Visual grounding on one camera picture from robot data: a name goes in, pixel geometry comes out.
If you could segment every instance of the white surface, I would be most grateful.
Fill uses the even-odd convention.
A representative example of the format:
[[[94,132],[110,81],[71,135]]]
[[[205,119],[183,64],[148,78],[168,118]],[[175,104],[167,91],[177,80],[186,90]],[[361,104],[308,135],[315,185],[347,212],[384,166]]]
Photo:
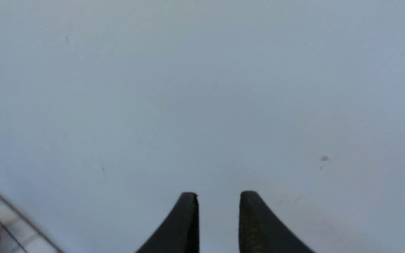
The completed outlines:
[[[0,222],[6,224],[7,222],[13,221],[18,215],[12,211],[8,206],[0,205]]]
[[[245,189],[317,252],[405,252],[405,1],[0,0],[0,191],[65,251],[191,190],[237,252]]]
[[[15,248],[19,248],[17,242],[7,233],[7,231],[1,231],[0,241],[0,253],[10,253]]]
[[[19,242],[24,242],[37,233],[24,220],[19,220],[19,221],[13,223],[7,229],[9,230],[9,232],[11,232],[13,235],[16,236],[16,239]]]
[[[27,253],[57,253],[43,238],[37,238],[25,247]]]

